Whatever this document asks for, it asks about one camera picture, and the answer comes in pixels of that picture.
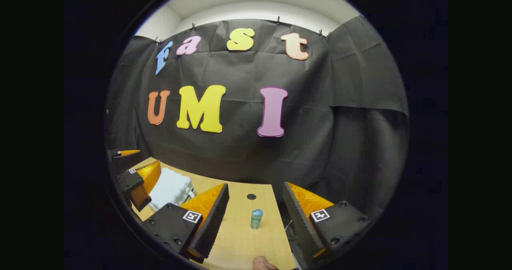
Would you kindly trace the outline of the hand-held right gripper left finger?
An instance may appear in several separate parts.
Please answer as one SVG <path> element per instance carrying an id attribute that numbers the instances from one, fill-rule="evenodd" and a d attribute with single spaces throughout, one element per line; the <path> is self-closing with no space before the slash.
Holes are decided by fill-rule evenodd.
<path id="1" fill-rule="evenodd" d="M 210 255 L 228 201 L 228 184 L 221 183 L 181 206 L 165 204 L 143 224 L 166 249 L 201 264 Z"/>

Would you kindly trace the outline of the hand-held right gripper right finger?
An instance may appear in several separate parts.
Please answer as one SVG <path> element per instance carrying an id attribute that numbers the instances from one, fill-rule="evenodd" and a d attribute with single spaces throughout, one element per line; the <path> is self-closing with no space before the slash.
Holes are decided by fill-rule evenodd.
<path id="1" fill-rule="evenodd" d="M 283 183 L 283 199 L 310 268 L 340 257 L 372 225 L 372 220 L 347 200 L 333 203 L 293 183 Z"/>

